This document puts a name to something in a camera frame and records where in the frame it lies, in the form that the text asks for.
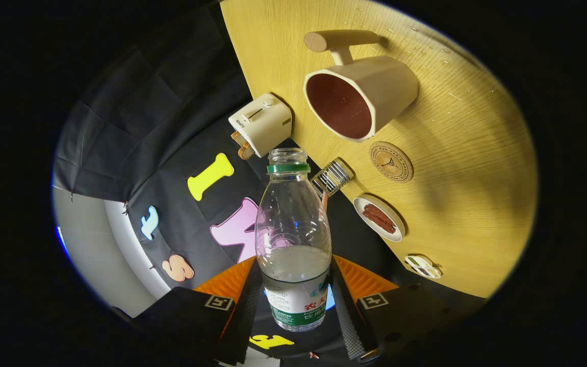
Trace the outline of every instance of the food on plate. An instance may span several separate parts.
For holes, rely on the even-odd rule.
[[[368,204],[364,207],[364,212],[362,214],[386,232],[395,232],[395,224],[391,218],[389,218],[386,214],[384,214],[383,211],[379,209],[379,207],[373,204]]]

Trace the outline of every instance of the small white plate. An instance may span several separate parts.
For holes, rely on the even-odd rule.
[[[398,214],[396,214],[395,211],[391,209],[391,207],[385,204],[384,201],[371,195],[362,194],[352,200],[352,204],[355,206],[355,209],[361,219],[363,219],[363,221],[365,221],[366,224],[368,224],[368,226],[379,235],[393,242],[400,242],[403,240],[403,237],[405,236],[405,224],[403,223],[403,220],[400,218],[400,216],[398,216]],[[386,232],[383,228],[362,214],[364,212],[364,207],[368,204],[375,205],[378,209],[384,212],[384,214],[386,214],[386,216],[389,217],[391,221],[393,221],[395,224],[395,232]]]

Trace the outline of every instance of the metal grater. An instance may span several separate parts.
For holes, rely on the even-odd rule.
[[[355,172],[341,158],[335,158],[312,178],[312,186],[320,197],[323,193],[331,197],[354,176]]]

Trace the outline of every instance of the wooden table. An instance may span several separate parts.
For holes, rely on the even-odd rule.
[[[342,189],[350,200],[368,193],[401,214],[407,235],[385,240],[396,256],[428,256],[443,271],[438,283],[492,295],[528,240],[538,174],[522,114],[491,73],[447,37],[378,3],[224,0],[221,9],[252,95],[270,91],[291,106],[292,138],[320,167],[340,156],[355,170]],[[355,59],[396,58],[420,81],[417,100],[363,143],[324,128],[302,91],[307,73],[333,65],[329,52],[303,44],[305,33],[344,29],[385,37],[353,46]],[[409,156],[411,181],[396,183],[377,171],[368,156],[375,141]]]

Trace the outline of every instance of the cork coaster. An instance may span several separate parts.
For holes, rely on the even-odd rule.
[[[414,177],[414,166],[409,157],[393,144],[375,142],[370,146],[370,160],[384,176],[397,182],[408,182]]]

